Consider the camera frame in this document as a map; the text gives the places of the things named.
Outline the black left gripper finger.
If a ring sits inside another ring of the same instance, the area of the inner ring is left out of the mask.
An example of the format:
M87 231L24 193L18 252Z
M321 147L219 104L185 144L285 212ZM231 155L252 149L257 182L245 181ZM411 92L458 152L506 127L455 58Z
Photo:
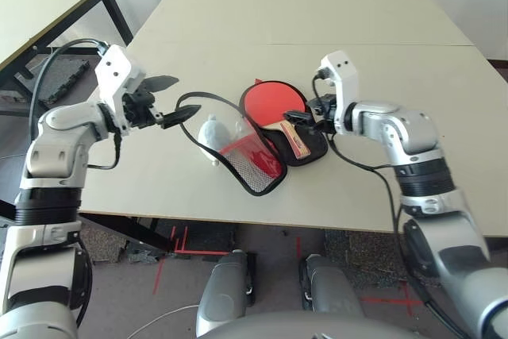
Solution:
M160 122L162 129L169 129L175 125L181 125L188 119L192 118L198 111L200 111L200 105L185 105L178 107L169 114L165 114Z
M150 93L164 91L179 81L178 78L170 75L158 75L144 79L144 88Z

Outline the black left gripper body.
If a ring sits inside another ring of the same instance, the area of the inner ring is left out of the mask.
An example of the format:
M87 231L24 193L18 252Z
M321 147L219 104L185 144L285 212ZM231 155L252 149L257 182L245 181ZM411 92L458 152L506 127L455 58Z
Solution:
M155 107L155 97L149 91L135 91L122 97L123 110L132 128L143 129L152 125L160 125L163 115Z

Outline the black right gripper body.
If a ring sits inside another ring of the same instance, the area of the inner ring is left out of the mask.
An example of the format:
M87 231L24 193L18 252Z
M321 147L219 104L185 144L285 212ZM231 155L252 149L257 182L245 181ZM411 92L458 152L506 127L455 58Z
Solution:
M334 116L337 108L337 99L334 94L325 94L318 98L313 98L307 102L312 112L319 117L314 124L313 129L320 133L335 133Z

